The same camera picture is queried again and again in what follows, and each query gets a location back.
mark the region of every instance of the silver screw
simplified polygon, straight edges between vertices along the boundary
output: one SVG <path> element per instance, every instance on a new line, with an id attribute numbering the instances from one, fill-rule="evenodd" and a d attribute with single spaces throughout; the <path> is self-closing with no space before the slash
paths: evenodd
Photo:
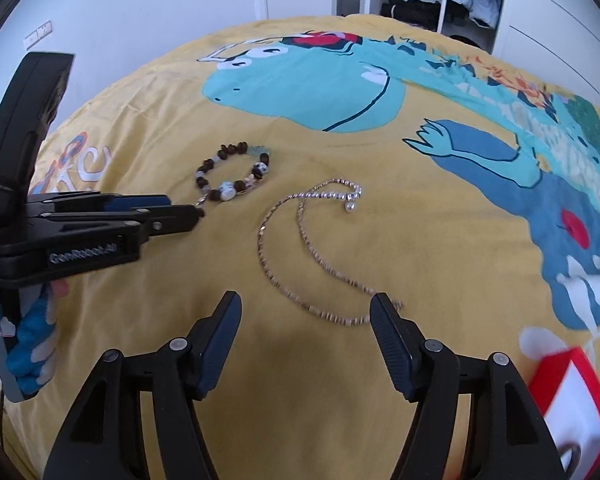
<path id="1" fill-rule="evenodd" d="M 172 339 L 169 343 L 169 348 L 173 351 L 184 350 L 187 347 L 187 340 L 183 337 L 177 337 L 176 339 Z"/>
<path id="2" fill-rule="evenodd" d="M 442 343 L 437 339 L 427 339 L 424 342 L 424 348 L 426 348 L 430 352 L 440 352 L 442 350 L 442 347 Z"/>
<path id="3" fill-rule="evenodd" d="M 493 355 L 493 362 L 500 366 L 506 366 L 509 364 L 509 358 L 502 352 L 496 352 Z"/>
<path id="4" fill-rule="evenodd" d="M 119 355 L 120 352 L 118 352 L 117 350 L 107 350 L 106 352 L 104 352 L 102 359 L 107 363 L 112 363 L 118 358 Z"/>

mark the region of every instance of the black cable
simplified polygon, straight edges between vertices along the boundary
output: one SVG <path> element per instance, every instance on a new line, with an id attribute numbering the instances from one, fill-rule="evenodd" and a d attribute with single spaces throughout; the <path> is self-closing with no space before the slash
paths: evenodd
<path id="1" fill-rule="evenodd" d="M 2 435 L 2 418 L 4 416 L 4 391 L 0 391 L 0 447 L 4 449 L 4 436 Z"/>

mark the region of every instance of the white bead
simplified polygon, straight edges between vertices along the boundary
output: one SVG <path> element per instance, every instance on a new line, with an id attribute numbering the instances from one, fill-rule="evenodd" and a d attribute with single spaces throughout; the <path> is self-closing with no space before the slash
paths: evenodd
<path id="1" fill-rule="evenodd" d="M 223 182 L 218 187 L 218 191 L 220 192 L 220 200 L 223 202 L 231 200 L 237 193 L 233 182 Z"/>

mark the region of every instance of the wall outlet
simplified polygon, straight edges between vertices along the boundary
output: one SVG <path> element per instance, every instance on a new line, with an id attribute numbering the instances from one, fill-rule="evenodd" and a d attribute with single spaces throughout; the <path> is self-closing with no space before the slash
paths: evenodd
<path id="1" fill-rule="evenodd" d="M 38 42 L 38 32 L 34 30 L 24 39 L 24 50 L 29 50 Z"/>
<path id="2" fill-rule="evenodd" d="M 29 50 L 32 46 L 34 46 L 37 42 L 39 42 L 45 36 L 48 36 L 53 31 L 53 27 L 51 26 L 51 22 L 43 23 L 32 33 L 27 34 L 24 39 L 24 50 Z"/>

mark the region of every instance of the bed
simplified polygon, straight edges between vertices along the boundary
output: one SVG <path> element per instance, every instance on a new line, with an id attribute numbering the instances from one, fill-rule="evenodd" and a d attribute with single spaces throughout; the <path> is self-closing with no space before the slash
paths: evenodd
<path id="1" fill-rule="evenodd" d="M 371 328 L 339 326 L 272 286 L 257 238 L 270 208 L 330 178 L 364 193 L 348 214 L 308 202 L 304 226 L 334 268 L 404 303 L 456 353 L 507 353 L 525 379 L 582 346 L 600 377 L 600 110 L 487 53 L 379 16 L 256 22 L 185 44 L 102 91 L 45 141 L 32 192 L 200 197 L 221 144 L 270 155 L 252 192 L 206 203 L 189 234 L 76 276 L 59 305 L 60 360 L 33 400 L 7 403 L 9 453 L 31 478 L 100 355 L 151 352 L 226 290 L 243 316 L 218 387 L 196 407 L 223 479 L 389 478 L 414 406 Z M 233 157 L 215 186 L 246 174 Z M 286 204 L 267 227 L 276 279 L 340 316 L 369 297 L 314 262 Z M 163 478 L 143 397 L 152 478 Z M 459 406 L 446 477 L 461 463 Z"/>

